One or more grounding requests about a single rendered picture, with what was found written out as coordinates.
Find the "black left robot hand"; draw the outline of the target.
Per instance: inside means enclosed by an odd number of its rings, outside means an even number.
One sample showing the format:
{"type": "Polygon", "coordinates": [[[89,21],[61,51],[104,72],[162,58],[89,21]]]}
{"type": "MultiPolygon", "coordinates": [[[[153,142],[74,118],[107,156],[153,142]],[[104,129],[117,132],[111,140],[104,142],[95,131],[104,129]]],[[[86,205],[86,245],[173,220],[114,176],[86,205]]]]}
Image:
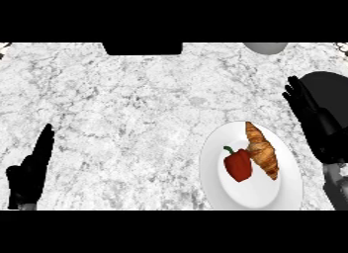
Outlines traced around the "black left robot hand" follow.
{"type": "Polygon", "coordinates": [[[54,126],[46,124],[37,138],[33,153],[20,165],[6,168],[9,183],[8,209],[18,210],[24,205],[34,205],[42,197],[48,166],[55,144],[54,126]]]}

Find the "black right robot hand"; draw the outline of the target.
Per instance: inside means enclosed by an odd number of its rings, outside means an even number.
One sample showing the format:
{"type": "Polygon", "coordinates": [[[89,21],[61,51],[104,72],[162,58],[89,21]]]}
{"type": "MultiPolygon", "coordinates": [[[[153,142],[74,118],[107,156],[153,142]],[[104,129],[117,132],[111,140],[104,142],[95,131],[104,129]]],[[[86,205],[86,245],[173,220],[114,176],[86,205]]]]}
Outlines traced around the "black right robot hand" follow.
{"type": "Polygon", "coordinates": [[[323,164],[348,163],[348,144],[342,126],[330,111],[321,108],[296,76],[289,77],[283,96],[301,124],[314,157],[323,164]]]}

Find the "red bell pepper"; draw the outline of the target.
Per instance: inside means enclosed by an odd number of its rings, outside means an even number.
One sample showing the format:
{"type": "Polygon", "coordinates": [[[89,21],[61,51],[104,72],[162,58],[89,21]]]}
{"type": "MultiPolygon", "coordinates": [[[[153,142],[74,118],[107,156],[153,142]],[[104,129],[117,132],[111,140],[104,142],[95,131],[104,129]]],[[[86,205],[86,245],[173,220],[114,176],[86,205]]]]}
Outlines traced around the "red bell pepper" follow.
{"type": "Polygon", "coordinates": [[[250,154],[243,148],[234,150],[230,146],[225,146],[224,149],[230,152],[230,155],[224,158],[227,172],[237,182],[243,182],[252,177],[250,154]]]}

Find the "white round plate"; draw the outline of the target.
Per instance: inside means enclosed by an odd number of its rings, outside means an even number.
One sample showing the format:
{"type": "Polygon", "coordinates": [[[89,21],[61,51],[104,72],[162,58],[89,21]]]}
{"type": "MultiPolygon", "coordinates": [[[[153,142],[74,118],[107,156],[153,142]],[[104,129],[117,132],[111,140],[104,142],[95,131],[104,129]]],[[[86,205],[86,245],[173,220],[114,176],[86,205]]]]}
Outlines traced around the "white round plate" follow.
{"type": "Polygon", "coordinates": [[[298,210],[302,201],[302,179],[290,149],[278,136],[255,124],[269,141],[278,159],[278,179],[272,180],[264,169],[252,163],[252,177],[237,182],[230,176],[224,159],[230,151],[246,149],[249,139],[246,122],[238,121],[221,126],[207,137],[199,158],[201,189],[210,206],[216,210],[298,210]]]}

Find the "golden brown croissant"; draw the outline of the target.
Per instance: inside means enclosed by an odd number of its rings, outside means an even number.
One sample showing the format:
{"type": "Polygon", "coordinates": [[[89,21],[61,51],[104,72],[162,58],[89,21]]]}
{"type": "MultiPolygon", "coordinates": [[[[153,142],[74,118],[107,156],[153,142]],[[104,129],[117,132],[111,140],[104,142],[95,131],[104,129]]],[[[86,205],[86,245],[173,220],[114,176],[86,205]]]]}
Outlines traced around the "golden brown croissant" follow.
{"type": "Polygon", "coordinates": [[[269,141],[267,140],[262,131],[250,122],[246,122],[246,135],[249,139],[247,151],[250,154],[250,158],[261,166],[271,179],[277,180],[280,166],[275,149],[269,141]]]}

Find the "grey rounded object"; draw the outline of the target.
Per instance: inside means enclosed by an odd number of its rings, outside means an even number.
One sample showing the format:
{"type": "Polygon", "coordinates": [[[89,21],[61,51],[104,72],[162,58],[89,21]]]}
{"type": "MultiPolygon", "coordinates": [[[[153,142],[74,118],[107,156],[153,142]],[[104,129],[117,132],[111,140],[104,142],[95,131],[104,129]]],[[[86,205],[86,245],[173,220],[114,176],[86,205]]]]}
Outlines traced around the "grey rounded object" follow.
{"type": "Polygon", "coordinates": [[[286,47],[286,42],[246,42],[244,46],[252,50],[255,53],[264,54],[264,55],[272,55],[280,53],[286,47]]]}

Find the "black appliance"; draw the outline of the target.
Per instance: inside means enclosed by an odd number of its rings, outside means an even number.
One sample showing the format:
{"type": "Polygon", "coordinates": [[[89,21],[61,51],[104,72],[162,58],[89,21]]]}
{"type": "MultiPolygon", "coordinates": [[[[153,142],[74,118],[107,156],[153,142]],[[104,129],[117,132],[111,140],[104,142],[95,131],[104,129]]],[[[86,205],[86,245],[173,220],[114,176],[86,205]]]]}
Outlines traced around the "black appliance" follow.
{"type": "Polygon", "coordinates": [[[105,42],[104,48],[108,55],[172,55],[181,54],[181,42],[105,42]]]}

